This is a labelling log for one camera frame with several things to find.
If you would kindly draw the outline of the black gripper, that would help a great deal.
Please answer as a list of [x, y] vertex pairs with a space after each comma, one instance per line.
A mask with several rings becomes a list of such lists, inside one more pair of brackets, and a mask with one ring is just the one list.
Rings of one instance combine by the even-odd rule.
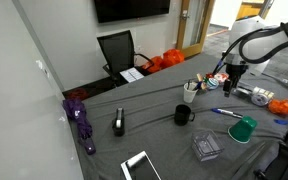
[[226, 73], [229, 75], [229, 78], [225, 80], [223, 86], [225, 97], [230, 96], [230, 91], [233, 93], [236, 90], [241, 76], [246, 72], [247, 69], [247, 65], [226, 65]]

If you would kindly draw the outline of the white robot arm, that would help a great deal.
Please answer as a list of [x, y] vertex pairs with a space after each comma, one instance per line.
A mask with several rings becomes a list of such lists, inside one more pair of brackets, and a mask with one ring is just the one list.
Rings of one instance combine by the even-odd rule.
[[225, 66], [229, 77], [224, 81], [224, 95], [230, 96], [241, 76], [249, 71], [255, 76], [262, 74], [269, 60], [288, 47], [288, 22], [269, 26], [259, 15], [237, 19], [229, 35], [229, 47], [213, 70], [217, 74]]

